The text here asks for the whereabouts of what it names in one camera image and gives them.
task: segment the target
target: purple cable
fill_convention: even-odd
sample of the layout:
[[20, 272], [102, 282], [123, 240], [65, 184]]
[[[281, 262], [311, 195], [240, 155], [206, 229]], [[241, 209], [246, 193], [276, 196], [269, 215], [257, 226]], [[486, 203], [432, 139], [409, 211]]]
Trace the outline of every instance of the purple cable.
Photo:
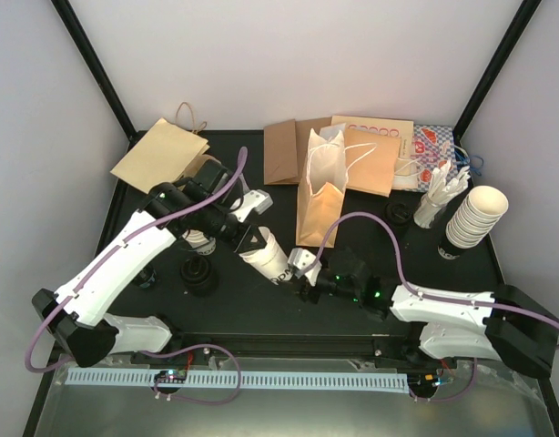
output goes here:
[[59, 305], [57, 305], [48, 316], [45, 317], [43, 323], [41, 323], [41, 326], [38, 327], [35, 335], [33, 335], [33, 338], [31, 339], [31, 342], [29, 343], [29, 346], [25, 352], [25, 367], [28, 371], [31, 371], [32, 373], [47, 373], [48, 371], [54, 371], [57, 367], [60, 367], [66, 362], [70, 362], [72, 360], [71, 357], [65, 357], [64, 359], [59, 360], [58, 362], [51, 364], [50, 366], [40, 368], [33, 367], [33, 364], [31, 363], [31, 357], [33, 356], [33, 350], [35, 349], [36, 343], [41, 338], [41, 335], [43, 335], [46, 327], [49, 326], [49, 323], [51, 323], [55, 316], [59, 312], [61, 312], [61, 310], [66, 306], [67, 303], [69, 303], [71, 299], [73, 299], [72, 296], [67, 296], [66, 298], [64, 298], [63, 301]]
[[474, 358], [473, 359], [472, 377], [470, 378], [470, 382], [468, 382], [468, 385], [465, 387], [465, 389], [463, 389], [459, 393], [456, 393], [453, 396], [449, 396], [447, 398], [442, 398], [442, 399], [418, 398], [417, 396], [415, 396], [415, 393], [413, 393], [413, 391], [411, 389], [409, 389], [409, 394], [416, 401], [424, 401], [424, 402], [431, 402], [431, 403], [457, 401], [457, 400], [461, 399], [463, 396], [465, 396], [468, 392], [470, 392], [470, 390], [473, 388], [473, 386], [476, 385], [477, 380], [478, 380], [478, 359]]
[[[399, 249], [399, 243], [398, 243], [397, 239], [395, 238], [395, 234], [392, 232], [391, 228], [389, 228], [387, 223], [385, 223], [381, 218], [375, 216], [374, 214], [371, 214], [369, 212], [364, 212], [364, 211], [350, 212], [349, 214], [343, 215], [338, 220], [336, 220], [334, 223], [332, 223], [332, 225], [329, 227], [328, 231], [326, 231], [326, 235], [324, 235], [324, 239], [322, 240], [322, 242], [320, 244], [318, 253], [316, 254], [316, 258], [311, 262], [311, 264], [308, 267], [306, 267], [306, 268], [304, 268], [300, 271], [300, 276], [302, 276], [308, 270], [312, 269], [312, 267], [314, 267], [314, 264], [316, 264], [317, 262], [320, 261], [320, 256], [322, 255], [322, 252], [324, 251], [324, 247], [326, 246], [326, 242], [328, 241], [328, 238], [329, 238], [330, 234], [332, 233], [332, 231], [334, 229], [336, 229], [336, 227], [339, 224], [341, 224], [344, 220], [352, 219], [353, 217], [366, 217], [367, 219], [374, 220], [377, 223], [379, 223], [387, 231], [387, 234], [389, 234], [389, 237], [391, 238], [392, 245], [395, 248], [395, 258], [397, 259], [397, 271], [399, 272], [399, 278], [401, 279], [401, 282], [402, 282], [403, 286], [414, 296], [420, 296], [420, 292], [418, 290], [416, 290], [409, 283], [409, 281], [407, 279], [405, 279], [405, 275], [403, 274], [403, 265], [401, 263], [401, 251]], [[537, 312], [533, 312], [533, 311], [525, 310], [525, 309], [522, 309], [522, 308], [514, 307], [512, 305], [504, 305], [502, 303], [493, 303], [493, 302], [480, 302], [478, 300], [465, 302], [465, 301], [460, 300], [460, 299], [444, 298], [444, 297], [441, 297], [441, 296], [433, 296], [431, 294], [426, 294], [426, 293], [421, 293], [421, 297], [423, 297], [424, 299], [429, 299], [429, 300], [437, 300], [438, 302], [464, 305], [466, 307], [472, 305], [474, 307], [495, 308], [497, 310], [505, 310], [505, 311], [515, 312], [517, 314], [522, 314], [524, 316], [542, 321], [542, 322], [544, 322], [548, 325], [551, 325], [554, 328], [559, 330], [559, 322], [557, 322], [555, 320], [552, 320], [552, 319], [549, 319], [548, 317], [544, 316], [543, 314], [538, 314]]]
[[[195, 205], [192, 205], [191, 207], [182, 209], [180, 211], [169, 214], [169, 215], [167, 215], [163, 218], [159, 218], [158, 220], [154, 220], [151, 223], [148, 223], [147, 225], [143, 226], [140, 229], [135, 230], [134, 232], [129, 234], [127, 237], [125, 237], [124, 242], [128, 243], [135, 236], [140, 235], [142, 232], [144, 232], [144, 231], [146, 231], [150, 228], [154, 228], [155, 226], [159, 226], [159, 225], [161, 225], [163, 223], [166, 223], [166, 222], [168, 222], [172, 219], [178, 219], [180, 217], [186, 216], [187, 214], [190, 214], [191, 212], [195, 212], [195, 211], [197, 211], [197, 210], [199, 210], [203, 207], [206, 207], [209, 203], [213, 203], [215, 200], [217, 200], [218, 198], [223, 196], [223, 194], [225, 194], [227, 191], [229, 191], [230, 189], [233, 188], [233, 185], [235, 185], [235, 182], [237, 181], [237, 179], [239, 179], [239, 177], [243, 173], [243, 168], [245, 167], [246, 162], [247, 162], [247, 148], [242, 147], [239, 150], [239, 154], [237, 156], [237, 169], [235, 170], [235, 173], [233, 174], [233, 176], [231, 176], [229, 181], [223, 187], [221, 187], [221, 189], [219, 191], [217, 191], [215, 194], [213, 194], [210, 198], [206, 198], [205, 200], [202, 200], [199, 203], [197, 203]], [[84, 277], [77, 283], [77, 285], [73, 289], [73, 291], [78, 292], [81, 289], [83, 289], [84, 285], [86, 285], [86, 283], [91, 279], [91, 277], [94, 276], [94, 274], [101, 268], [101, 266], [103, 266], [107, 262], [107, 260], [110, 259], [120, 249], [120, 247], [121, 246], [114, 246], [106, 255], [104, 255], [96, 263], [96, 265], [94, 265], [94, 267], [92, 267], [84, 275]], [[29, 346], [28, 346], [28, 348], [26, 349], [26, 352], [25, 352], [25, 367], [28, 371], [31, 371], [32, 373], [45, 373], [47, 371], [54, 371], [55, 369], [61, 367], [63, 364], [65, 364], [66, 362], [71, 360], [71, 357], [66, 357], [63, 360], [60, 360], [60, 361], [56, 362], [55, 364], [51, 364], [50, 366], [43, 367], [43, 368], [33, 367], [33, 365], [31, 364], [31, 357], [33, 356], [33, 350], [35, 349], [36, 343], [41, 338], [41, 335], [43, 335], [43, 332], [45, 332], [46, 328], [49, 326], [49, 323], [51, 322], [51, 320], [59, 312], [61, 312], [61, 310], [65, 307], [65, 305], [67, 303], [69, 303], [69, 301], [71, 299], [72, 299], [71, 296], [67, 296], [67, 298], [65, 298], [59, 305], [56, 306], [56, 308], [53, 311], [51, 311], [51, 314], [49, 314], [43, 320], [43, 322], [39, 325], [39, 327], [37, 328], [37, 330], [35, 332], [35, 335], [31, 339], [31, 342], [29, 343]]]
[[[170, 353], [154, 353], [154, 352], [148, 352], [148, 351], [141, 351], [141, 352], [144, 355], [147, 355], [148, 357], [152, 357], [152, 358], [172, 358], [172, 357], [175, 357], [177, 355], [180, 355], [181, 353], [187, 353], [187, 352], [190, 352], [190, 351], [194, 351], [195, 349], [203, 349], [203, 348], [209, 348], [209, 349], [215, 349], [217, 351], [221, 351], [225, 355], [227, 355], [229, 358], [231, 358], [231, 360], [233, 361], [233, 364], [235, 364], [235, 367], [237, 369], [237, 386], [235, 387], [233, 392], [227, 398], [225, 398], [221, 401], [202, 401], [200, 399], [194, 399], [194, 398], [189, 398], [188, 396], [174, 395], [174, 394], [169, 395], [170, 398], [178, 399], [180, 401], [197, 403], [198, 405], [210, 405], [210, 406], [224, 405], [226, 403], [229, 403], [229, 402], [233, 401], [237, 397], [237, 395], [239, 394], [239, 389], [241, 388], [241, 368], [240, 368], [239, 362], [237, 361], [235, 356], [233, 356], [233, 354], [231, 352], [229, 352], [228, 350], [226, 350], [225, 348], [221, 348], [220, 346], [217, 346], [216, 344], [195, 344], [194, 346], [189, 346], [188, 348], [181, 349], [180, 351], [170, 352]], [[160, 382], [161, 382], [161, 380], [157, 380], [154, 383], [154, 393], [158, 396], [160, 396], [160, 394], [163, 394], [163, 393], [160, 393], [158, 391], [158, 384]]]

